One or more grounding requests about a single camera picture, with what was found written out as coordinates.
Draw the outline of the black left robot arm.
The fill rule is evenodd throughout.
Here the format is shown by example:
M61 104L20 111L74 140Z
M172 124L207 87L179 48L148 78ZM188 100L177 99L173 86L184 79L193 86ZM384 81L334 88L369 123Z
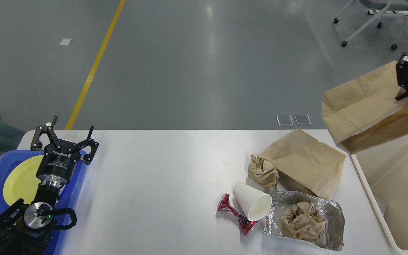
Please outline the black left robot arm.
M29 151L0 158L0 255L57 255L77 223L73 207L99 144L93 127L81 142L60 139L57 119L36 127Z

